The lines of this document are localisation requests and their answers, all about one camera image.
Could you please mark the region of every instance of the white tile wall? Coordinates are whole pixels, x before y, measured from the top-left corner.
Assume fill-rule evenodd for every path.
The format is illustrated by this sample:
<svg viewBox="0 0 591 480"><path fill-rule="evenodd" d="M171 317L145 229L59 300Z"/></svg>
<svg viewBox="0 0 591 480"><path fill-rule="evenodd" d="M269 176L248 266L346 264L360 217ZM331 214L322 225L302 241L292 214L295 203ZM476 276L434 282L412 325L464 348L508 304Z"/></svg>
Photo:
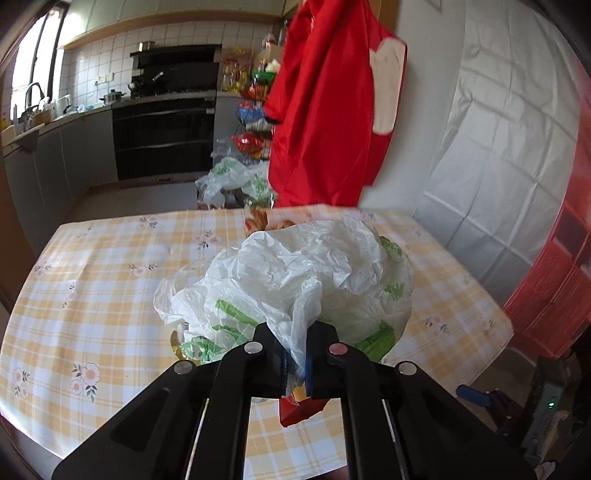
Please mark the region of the white tile wall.
<svg viewBox="0 0 591 480"><path fill-rule="evenodd" d="M96 103L110 89L129 93L133 59L140 41L153 40L156 45L222 44L224 47L249 47L259 51L272 25L237 22L186 22L156 25L98 40L79 50L64 54L60 78L60 96L72 95L74 105ZM114 74L113 81L94 85L99 75Z"/></svg>

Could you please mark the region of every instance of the bottle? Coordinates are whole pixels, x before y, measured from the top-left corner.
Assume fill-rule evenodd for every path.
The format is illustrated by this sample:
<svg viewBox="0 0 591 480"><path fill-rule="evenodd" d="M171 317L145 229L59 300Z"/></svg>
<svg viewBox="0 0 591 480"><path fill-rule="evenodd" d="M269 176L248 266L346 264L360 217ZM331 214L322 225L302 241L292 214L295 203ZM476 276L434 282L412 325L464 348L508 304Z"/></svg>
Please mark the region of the bottle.
<svg viewBox="0 0 591 480"><path fill-rule="evenodd" d="M279 42L277 43L280 47L285 45L285 41L287 40L287 29L290 26L290 21L285 19L283 21L283 27L281 27L281 31L279 32Z"/></svg>

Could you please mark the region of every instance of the red packet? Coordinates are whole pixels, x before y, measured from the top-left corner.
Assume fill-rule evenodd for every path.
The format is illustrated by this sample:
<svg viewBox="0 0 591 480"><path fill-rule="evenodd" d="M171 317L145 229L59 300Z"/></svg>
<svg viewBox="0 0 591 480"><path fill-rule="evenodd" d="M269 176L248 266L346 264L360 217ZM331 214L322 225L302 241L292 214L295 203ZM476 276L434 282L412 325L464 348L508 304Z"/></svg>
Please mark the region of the red packet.
<svg viewBox="0 0 591 480"><path fill-rule="evenodd" d="M289 397L279 399L279 422L284 427L295 425L324 410L328 402L328 400L312 400L306 396L305 387L296 387Z"/></svg>

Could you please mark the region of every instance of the faucet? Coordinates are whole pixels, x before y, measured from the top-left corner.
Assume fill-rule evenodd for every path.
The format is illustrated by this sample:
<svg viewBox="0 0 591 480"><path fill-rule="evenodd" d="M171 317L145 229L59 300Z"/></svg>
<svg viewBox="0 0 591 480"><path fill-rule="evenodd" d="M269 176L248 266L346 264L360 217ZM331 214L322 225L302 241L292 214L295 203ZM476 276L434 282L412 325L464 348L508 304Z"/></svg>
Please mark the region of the faucet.
<svg viewBox="0 0 591 480"><path fill-rule="evenodd" d="M37 85L39 88L39 93L41 94L40 100L45 98L45 93L43 93L43 90L41 90L41 85L39 85L39 82L33 82L27 87L27 91L25 92L25 110L31 107L31 92L33 91L33 87L35 85Z"/></svg>

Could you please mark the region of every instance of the countertop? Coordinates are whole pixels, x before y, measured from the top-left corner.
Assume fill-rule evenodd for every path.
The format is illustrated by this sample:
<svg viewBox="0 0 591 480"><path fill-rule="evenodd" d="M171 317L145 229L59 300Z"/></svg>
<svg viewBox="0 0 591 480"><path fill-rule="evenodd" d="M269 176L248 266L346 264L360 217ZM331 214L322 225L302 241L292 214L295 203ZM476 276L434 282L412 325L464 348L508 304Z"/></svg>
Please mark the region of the countertop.
<svg viewBox="0 0 591 480"><path fill-rule="evenodd" d="M161 102L164 100L179 100L179 99L188 99L188 98L207 98L207 97L220 97L220 98L238 98L240 97L239 93L234 92L216 92L215 90L207 90L205 92L188 92L188 93L166 93L165 95L155 95L152 97L144 97L144 98L127 98L121 100L120 102L113 103L111 105L106 105L98 108L93 108L92 110L88 110L83 113L71 113L70 115L65 115L56 118L50 124L45 125L39 129L39 135L43 135L47 132L52 131L54 128L61 127L69 122L73 122L74 120L78 120L88 115L94 115L95 113L105 112L114 108L123 108L129 105L137 105L139 103L150 103L150 102ZM17 150L20 147L17 143L10 143L6 147L2 149L2 154L4 158L10 155L12 152Z"/></svg>

